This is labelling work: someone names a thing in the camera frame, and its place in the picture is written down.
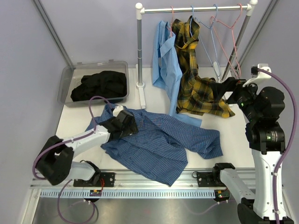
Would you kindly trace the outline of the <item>black shirt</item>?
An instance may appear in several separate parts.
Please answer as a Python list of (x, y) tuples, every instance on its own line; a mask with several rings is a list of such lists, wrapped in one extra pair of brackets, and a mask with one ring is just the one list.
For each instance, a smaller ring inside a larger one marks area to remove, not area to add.
[(125, 73), (105, 70), (81, 78), (81, 84), (71, 92), (74, 102), (86, 101), (94, 96), (104, 98), (122, 98), (127, 95), (127, 78)]

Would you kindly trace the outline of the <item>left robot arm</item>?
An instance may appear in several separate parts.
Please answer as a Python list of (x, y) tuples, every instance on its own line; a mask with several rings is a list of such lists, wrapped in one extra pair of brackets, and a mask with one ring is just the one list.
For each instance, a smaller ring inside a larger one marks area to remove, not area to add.
[(84, 133), (60, 139), (50, 137), (36, 157), (32, 172), (40, 172), (42, 180), (56, 186), (63, 181), (74, 180), (77, 186), (96, 186), (101, 183), (101, 170), (90, 161), (75, 162), (73, 159), (92, 147), (137, 134), (134, 115), (117, 106), (108, 120)]

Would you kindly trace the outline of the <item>dark blue checked shirt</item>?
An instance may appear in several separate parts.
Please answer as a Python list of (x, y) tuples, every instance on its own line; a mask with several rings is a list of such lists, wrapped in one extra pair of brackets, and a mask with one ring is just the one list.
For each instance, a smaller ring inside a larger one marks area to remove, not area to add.
[(186, 150), (204, 159), (223, 155), (220, 133), (189, 125), (168, 114), (129, 109), (138, 133), (101, 145), (114, 160), (129, 170), (168, 186), (188, 164)]

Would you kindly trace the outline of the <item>blue hanger for checked shirt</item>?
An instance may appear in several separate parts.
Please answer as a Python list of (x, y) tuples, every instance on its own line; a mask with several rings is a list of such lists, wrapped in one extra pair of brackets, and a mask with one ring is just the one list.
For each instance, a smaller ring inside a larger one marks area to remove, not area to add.
[(214, 23), (215, 23), (215, 20), (217, 18), (217, 15), (218, 15), (218, 6), (216, 4), (214, 4), (214, 7), (216, 9), (215, 11), (215, 15), (214, 15), (214, 18), (212, 19), (212, 21), (209, 23), (209, 25), (206, 25), (205, 23), (203, 23), (201, 20), (197, 19), (196, 17), (194, 17), (194, 8), (192, 7), (192, 16), (194, 18), (194, 20), (198, 23), (198, 24), (201, 24), (203, 25), (204, 27), (206, 27), (208, 30), (209, 30), (209, 33), (210, 33), (210, 41), (212, 42), (212, 46), (214, 48), (214, 60), (211, 59), (209, 53), (208, 53), (208, 50), (206, 49), (206, 46), (199, 34), (199, 40), (200, 40), (200, 43), (206, 53), (206, 56), (211, 64), (211, 67), (213, 68), (214, 70), (214, 73), (216, 75), (216, 78), (217, 80), (219, 81), (220, 80), (220, 74), (221, 74), (221, 70), (220, 70), (220, 65), (219, 65), (219, 62), (218, 62), (218, 54), (217, 54), (217, 49), (216, 49), (216, 45), (215, 45), (215, 40), (214, 40), (214, 35), (213, 35), (213, 28), (214, 28)]

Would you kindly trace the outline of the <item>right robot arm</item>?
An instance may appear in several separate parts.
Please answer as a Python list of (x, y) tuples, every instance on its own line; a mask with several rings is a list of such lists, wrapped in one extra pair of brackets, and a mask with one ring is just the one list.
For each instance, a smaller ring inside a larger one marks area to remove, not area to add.
[(217, 101), (230, 91), (226, 102), (237, 104), (248, 119), (245, 134), (254, 159), (255, 193), (238, 177), (231, 163), (215, 164), (211, 179), (214, 184), (228, 188), (238, 204), (242, 224), (292, 224), (283, 202), (279, 161), (286, 154), (285, 133), (277, 121), (285, 108), (285, 96), (275, 87), (257, 89), (256, 83), (248, 84), (234, 77), (212, 85)]

